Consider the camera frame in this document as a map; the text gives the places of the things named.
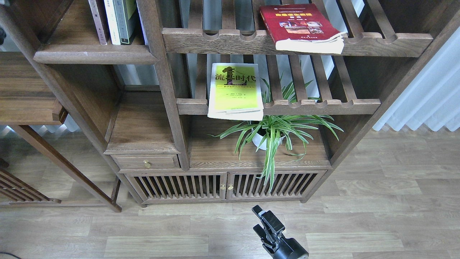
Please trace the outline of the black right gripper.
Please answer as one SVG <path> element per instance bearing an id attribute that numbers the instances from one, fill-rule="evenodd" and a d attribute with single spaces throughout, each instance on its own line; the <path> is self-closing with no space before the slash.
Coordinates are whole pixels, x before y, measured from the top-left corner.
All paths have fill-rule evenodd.
<path id="1" fill-rule="evenodd" d="M 258 216 L 262 227 L 258 224 L 253 227 L 260 237 L 263 248 L 273 259 L 307 259 L 309 253 L 294 239 L 286 239 L 282 232 L 285 226 L 271 210 L 265 211 L 259 205 L 252 208 Z"/>

